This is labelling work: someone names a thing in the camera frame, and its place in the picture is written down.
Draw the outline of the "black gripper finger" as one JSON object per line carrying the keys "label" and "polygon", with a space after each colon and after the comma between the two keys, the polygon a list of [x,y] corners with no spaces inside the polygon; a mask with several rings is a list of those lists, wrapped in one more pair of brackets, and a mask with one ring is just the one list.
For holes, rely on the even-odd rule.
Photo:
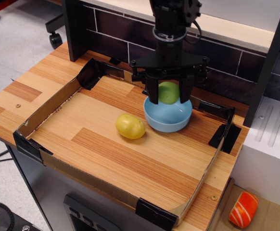
{"label": "black gripper finger", "polygon": [[145,77],[145,86],[146,86],[146,91],[148,94],[148,97],[150,99],[150,102],[154,104],[158,104],[158,90],[159,90],[159,82],[157,79],[146,75]]}
{"label": "black gripper finger", "polygon": [[184,75],[179,80],[180,102],[185,103],[190,99],[194,86],[194,75]]}

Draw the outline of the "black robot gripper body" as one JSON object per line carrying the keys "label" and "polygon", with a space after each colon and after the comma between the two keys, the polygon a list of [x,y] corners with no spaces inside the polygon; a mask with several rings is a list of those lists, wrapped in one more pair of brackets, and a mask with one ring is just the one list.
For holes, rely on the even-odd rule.
{"label": "black robot gripper body", "polygon": [[177,82],[201,81],[207,78],[207,56],[188,53],[183,50],[183,41],[157,41],[156,50],[130,61],[132,81],[174,80]]}

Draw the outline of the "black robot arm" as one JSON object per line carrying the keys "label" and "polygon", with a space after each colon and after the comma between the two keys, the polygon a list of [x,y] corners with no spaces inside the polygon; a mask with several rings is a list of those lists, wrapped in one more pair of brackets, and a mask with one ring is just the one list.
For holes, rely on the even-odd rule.
{"label": "black robot arm", "polygon": [[152,0],[150,2],[157,40],[153,53],[132,60],[132,81],[145,85],[150,102],[159,103],[159,82],[177,80],[179,98],[184,103],[190,99],[195,81],[205,78],[209,58],[183,50],[187,29],[197,24],[201,3],[197,0]]}

